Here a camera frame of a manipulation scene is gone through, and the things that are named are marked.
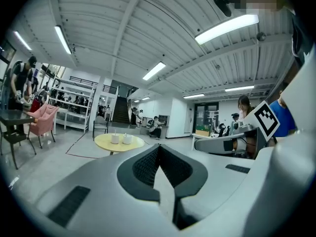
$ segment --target shelving unit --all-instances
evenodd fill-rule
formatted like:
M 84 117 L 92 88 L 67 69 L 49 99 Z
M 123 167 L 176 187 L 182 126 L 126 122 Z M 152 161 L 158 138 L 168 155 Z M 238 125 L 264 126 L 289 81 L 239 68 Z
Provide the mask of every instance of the shelving unit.
M 94 96 L 94 92 L 95 92 L 95 87 L 93 85 L 87 85 L 87 84 L 83 84 L 80 82 L 74 82 L 74 81 L 70 81 L 70 80 L 64 80 L 64 79 L 60 79 L 58 77 L 54 78 L 54 82 L 53 85 L 55 85 L 55 81 L 59 82 L 59 87 L 53 87 L 52 89 L 57 90 L 57 94 L 56 96 L 58 96 L 58 92 L 64 92 L 67 94 L 73 94 L 73 95 L 77 95 L 77 96 L 82 96 L 84 98 L 88 99 L 88 105 L 80 105 L 80 104 L 75 104 L 73 102 L 67 102 L 67 101 L 63 101 L 63 100 L 59 100 L 57 98 L 50 98 L 49 102 L 50 104 L 52 104 L 52 102 L 56 101 L 56 102 L 60 102 L 60 103 L 64 103 L 64 104 L 68 104 L 69 106 L 77 106 L 80 108 L 85 108 L 85 112 L 84 114 L 78 114 L 78 113 L 74 113 L 71 112 L 70 110 L 68 110 L 67 112 L 67 119 L 66 119 L 66 126 L 69 127 L 74 127 L 74 128 L 79 128 L 82 129 L 83 132 L 85 133 L 85 131 L 88 129 L 89 126 L 89 118 L 90 118 L 90 110 L 91 110 L 91 105 L 92 105 L 92 101 L 93 101 L 93 96 Z M 83 93 L 78 93 L 76 91 L 72 91 L 71 89 L 62 89 L 61 87 L 72 87 L 75 86 L 76 87 L 76 91 L 84 91 L 84 92 L 89 92 L 89 95 L 87 94 L 83 94 Z M 77 120 L 76 122 L 73 122 L 73 117 L 76 117 Z M 65 124 L 65 120 L 64 118 L 56 118 L 56 123 L 57 124 Z

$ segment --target blue shirt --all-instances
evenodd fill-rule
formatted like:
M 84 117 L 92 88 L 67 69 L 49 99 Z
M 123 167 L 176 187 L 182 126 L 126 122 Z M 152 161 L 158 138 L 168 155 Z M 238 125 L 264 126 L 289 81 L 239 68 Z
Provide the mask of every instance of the blue shirt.
M 270 108 L 276 115 L 278 121 L 280 121 L 280 126 L 276 130 L 275 137 L 285 137 L 288 135 L 290 130 L 295 129 L 294 119 L 288 108 L 283 108 L 277 100 L 270 104 Z

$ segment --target white cup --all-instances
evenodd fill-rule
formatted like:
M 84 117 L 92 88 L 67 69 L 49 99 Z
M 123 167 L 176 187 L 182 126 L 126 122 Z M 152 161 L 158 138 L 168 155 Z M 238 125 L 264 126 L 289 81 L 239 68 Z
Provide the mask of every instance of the white cup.
M 119 143 L 119 135 L 118 134 L 112 134 L 111 136 L 111 143 L 118 144 Z
M 132 135 L 126 135 L 126 136 L 123 136 L 123 143 L 124 144 L 131 144 L 132 143 Z

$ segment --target long hair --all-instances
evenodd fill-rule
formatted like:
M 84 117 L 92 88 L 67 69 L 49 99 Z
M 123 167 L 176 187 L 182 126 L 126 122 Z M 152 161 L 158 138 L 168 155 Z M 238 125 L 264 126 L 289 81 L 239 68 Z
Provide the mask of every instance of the long hair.
M 252 111 L 252 108 L 250 106 L 249 98 L 246 95 L 242 95 L 242 96 L 239 97 L 239 99 L 238 99 L 238 108 L 239 108 L 240 104 L 247 106 L 247 115 Z

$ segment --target pink chair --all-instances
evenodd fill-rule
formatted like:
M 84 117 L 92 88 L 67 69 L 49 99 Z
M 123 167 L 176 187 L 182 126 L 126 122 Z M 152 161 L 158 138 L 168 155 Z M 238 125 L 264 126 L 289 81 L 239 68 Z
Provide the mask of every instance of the pink chair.
M 59 107 L 55 107 L 55 106 L 48 105 L 45 103 L 36 112 L 34 113 L 27 112 L 28 115 L 38 119 L 37 123 L 31 123 L 28 136 L 30 136 L 30 132 L 34 133 L 39 138 L 40 148 L 43 148 L 41 146 L 40 136 L 42 136 L 46 132 L 50 131 L 54 142 L 56 142 L 53 136 L 52 130 L 53 130 L 53 123 L 54 123 L 54 116 L 55 116 L 55 113 L 58 111 L 58 109 Z

